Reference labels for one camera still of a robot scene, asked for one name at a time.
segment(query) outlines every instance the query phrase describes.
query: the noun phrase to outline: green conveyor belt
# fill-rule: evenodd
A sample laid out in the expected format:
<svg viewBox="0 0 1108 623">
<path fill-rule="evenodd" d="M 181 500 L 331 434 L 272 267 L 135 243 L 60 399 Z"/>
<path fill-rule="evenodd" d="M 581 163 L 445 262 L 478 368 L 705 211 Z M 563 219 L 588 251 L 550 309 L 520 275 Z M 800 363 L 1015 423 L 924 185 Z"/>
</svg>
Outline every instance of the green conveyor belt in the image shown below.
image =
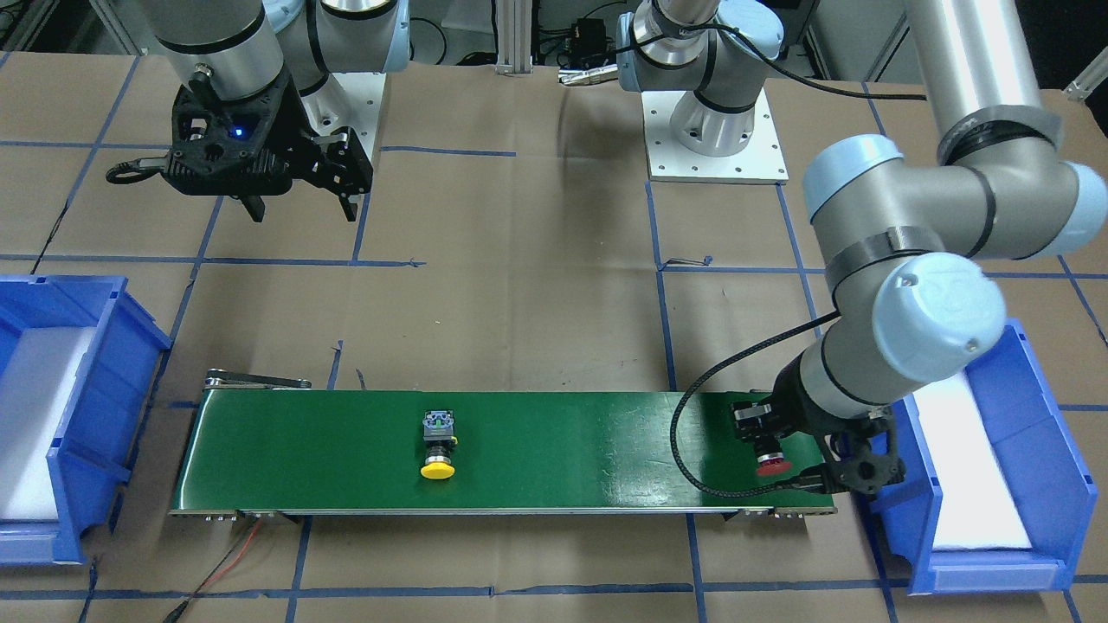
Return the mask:
<svg viewBox="0 0 1108 623">
<path fill-rule="evenodd" d="M 700 394 L 681 417 L 694 473 L 722 489 L 767 481 L 735 439 L 728 405 Z M 419 392 L 213 389 L 183 460 L 174 513 L 288 514 L 833 512 L 830 496 L 778 491 L 738 501 L 689 484 L 669 453 L 679 394 Z M 451 409 L 458 472 L 422 478 L 421 419 Z M 819 462 L 811 438 L 783 441 L 798 472 Z"/>
</svg>

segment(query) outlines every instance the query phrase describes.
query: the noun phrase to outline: blue tape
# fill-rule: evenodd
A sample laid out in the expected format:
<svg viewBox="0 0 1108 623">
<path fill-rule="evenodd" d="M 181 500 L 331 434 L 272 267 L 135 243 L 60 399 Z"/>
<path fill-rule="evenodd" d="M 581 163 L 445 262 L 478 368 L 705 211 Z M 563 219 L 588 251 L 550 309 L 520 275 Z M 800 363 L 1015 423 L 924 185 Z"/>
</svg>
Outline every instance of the blue tape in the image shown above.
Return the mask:
<svg viewBox="0 0 1108 623">
<path fill-rule="evenodd" d="M 815 302 L 812 299 L 812 288 L 808 283 L 808 278 L 803 275 L 804 270 L 804 259 L 800 256 L 800 243 L 797 241 L 797 233 L 792 228 L 792 217 L 789 216 L 789 203 L 784 200 L 784 191 L 781 190 L 781 183 L 778 182 L 773 184 L 777 187 L 777 202 L 781 204 L 781 217 L 784 218 L 784 229 L 789 233 L 789 244 L 792 245 L 792 257 L 797 262 L 797 270 L 800 272 L 800 288 L 804 292 L 804 303 L 808 305 L 808 315 L 812 320 L 819 316 L 815 314 Z M 815 337 L 819 337 L 822 331 L 819 327 L 812 329 L 815 333 Z"/>
<path fill-rule="evenodd" d="M 708 604 L 704 599 L 704 575 L 700 573 L 700 545 L 696 538 L 696 518 L 685 513 L 685 529 L 689 534 L 689 558 L 693 562 L 693 594 L 696 598 L 698 623 L 708 623 Z"/>
<path fill-rule="evenodd" d="M 654 190 L 647 180 L 646 210 L 650 218 L 650 242 L 654 246 L 655 284 L 658 288 L 658 307 L 661 313 L 661 341 L 666 349 L 666 378 L 669 380 L 669 391 L 677 391 L 677 367 L 674 364 L 674 339 L 669 331 L 669 306 L 666 304 L 666 279 L 661 275 L 665 265 L 661 263 L 661 243 L 658 238 L 658 216 L 654 210 Z"/>
<path fill-rule="evenodd" d="M 661 238 L 658 236 L 658 215 L 654 208 L 654 188 L 646 181 L 646 208 L 650 216 L 650 241 L 654 243 L 654 267 L 658 270 L 666 266 L 661 263 Z"/>
<path fill-rule="evenodd" d="M 168 151 L 173 145 L 160 145 L 160 144 L 148 144 L 148 143 L 103 143 L 100 145 L 102 150 L 160 150 Z"/>
<path fill-rule="evenodd" d="M 300 581 L 304 580 L 304 562 L 308 558 L 308 539 L 311 537 L 312 517 L 304 518 L 300 528 L 300 545 L 296 551 L 296 571 L 293 572 L 291 595 L 288 598 L 288 610 L 285 611 L 285 623 L 296 622 L 296 600 L 300 594 Z"/>
<path fill-rule="evenodd" d="M 482 155 L 482 156 L 500 156 L 500 157 L 515 157 L 515 152 L 495 152 L 485 150 L 447 150 L 440 147 L 419 147 L 416 145 L 386 145 L 381 147 L 382 152 L 417 152 L 422 154 L 449 154 L 449 155 Z"/>
<path fill-rule="evenodd" d="M 0 147 L 73 147 L 102 150 L 161 150 L 168 151 L 171 145 L 150 143 L 73 143 L 68 141 L 4 141 L 0 140 Z"/>
<path fill-rule="evenodd" d="M 350 262 L 358 262 L 361 255 L 361 243 L 366 236 L 366 219 L 369 218 L 369 193 L 361 200 L 361 218 L 358 219 L 358 233 L 353 239 L 353 253 L 350 254 Z"/>
<path fill-rule="evenodd" d="M 691 593 L 693 585 L 687 583 L 658 584 L 544 584 L 529 589 L 511 589 L 494 591 L 493 596 L 512 595 L 598 595 L 625 593 Z"/>
<path fill-rule="evenodd" d="M 84 623 L 89 620 L 89 606 L 92 605 L 92 600 L 96 594 L 96 560 L 92 561 L 89 565 L 89 594 L 84 598 L 84 606 L 81 607 L 81 615 L 78 616 L 76 623 Z"/>
<path fill-rule="evenodd" d="M 86 589 L 45 591 L 0 591 L 0 601 L 53 601 L 83 600 L 89 596 Z"/>
<path fill-rule="evenodd" d="M 1069 264 L 1066 263 L 1066 258 L 1058 256 L 1058 262 L 1061 264 L 1061 269 L 1069 277 L 1069 285 L 1074 287 L 1074 292 L 1077 293 L 1077 298 L 1080 299 L 1081 306 L 1085 307 L 1085 313 L 1089 315 L 1089 319 L 1092 320 L 1094 326 L 1097 327 L 1097 333 L 1100 334 L 1100 341 L 1108 341 L 1108 337 L 1105 336 L 1104 325 L 1097 318 L 1096 312 L 1092 310 L 1092 306 L 1089 305 L 1089 299 L 1085 298 L 1085 293 L 1081 292 L 1081 286 L 1078 285 L 1077 278 L 1074 276 L 1074 272 L 1069 269 Z"/>
<path fill-rule="evenodd" d="M 1063 591 L 1061 596 L 1066 598 L 1066 606 L 1069 607 L 1069 616 L 1074 620 L 1074 623 L 1081 623 L 1081 613 L 1077 611 L 1077 603 L 1074 601 L 1074 595 L 1070 594 L 1069 589 Z"/>
<path fill-rule="evenodd" d="M 53 141 L 0 141 L 0 147 L 65 147 L 91 150 L 95 143 L 66 143 Z"/>
<path fill-rule="evenodd" d="M 707 593 L 753 593 L 774 591 L 851 591 L 880 589 L 878 580 L 813 580 L 800 582 L 706 582 Z"/>
<path fill-rule="evenodd" d="M 864 82 L 862 82 L 861 84 L 862 84 L 862 92 L 865 93 L 866 95 L 869 95 L 870 94 L 870 85 L 866 84 L 866 83 L 864 83 Z M 870 99 L 866 99 L 865 101 L 869 102 L 869 104 L 870 104 L 870 112 L 873 113 L 873 121 L 875 121 L 876 124 L 878 124 L 878 132 L 880 132 L 882 136 L 888 136 L 889 133 L 885 132 L 885 124 L 881 123 L 881 113 L 878 112 L 878 104 L 876 104 L 876 102 L 874 102 L 873 100 L 870 100 Z"/>
<path fill-rule="evenodd" d="M 896 605 L 893 603 L 893 592 L 889 583 L 889 574 L 885 572 L 885 562 L 881 560 L 881 547 L 878 544 L 878 533 L 873 525 L 873 515 L 870 513 L 870 505 L 865 497 L 861 493 L 853 493 L 854 505 L 865 529 L 865 542 L 870 547 L 870 554 L 873 556 L 873 564 L 878 569 L 881 595 L 885 600 L 885 610 L 889 612 L 889 623 L 899 623 L 896 617 Z"/>
<path fill-rule="evenodd" d="M 342 359 L 342 340 L 339 340 L 338 348 L 332 348 L 335 350 L 335 360 L 331 361 L 331 376 L 327 378 L 327 389 L 335 389 L 335 384 L 339 380 L 339 360 Z"/>
</svg>

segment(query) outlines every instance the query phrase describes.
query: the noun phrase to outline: white mounting plate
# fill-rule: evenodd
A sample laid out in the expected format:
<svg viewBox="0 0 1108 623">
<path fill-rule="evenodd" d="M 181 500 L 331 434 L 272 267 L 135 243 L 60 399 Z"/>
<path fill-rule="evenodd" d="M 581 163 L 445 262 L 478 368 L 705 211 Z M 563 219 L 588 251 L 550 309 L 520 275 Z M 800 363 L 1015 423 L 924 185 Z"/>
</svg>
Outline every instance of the white mounting plate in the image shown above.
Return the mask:
<svg viewBox="0 0 1108 623">
<path fill-rule="evenodd" d="M 643 93 L 643 127 L 650 180 L 656 182 L 712 182 L 773 184 L 789 178 L 766 91 L 755 103 L 755 130 L 741 152 L 732 156 L 700 155 L 680 144 L 669 130 L 669 116 L 684 91 Z"/>
<path fill-rule="evenodd" d="M 378 134 L 381 124 L 381 108 L 384 103 L 386 74 L 380 72 L 334 73 L 331 74 L 347 94 L 350 119 L 347 125 L 358 131 L 358 140 L 370 161 L 377 161 Z M 335 127 L 325 127 L 311 120 L 312 129 L 321 135 L 330 134 Z"/>
</svg>

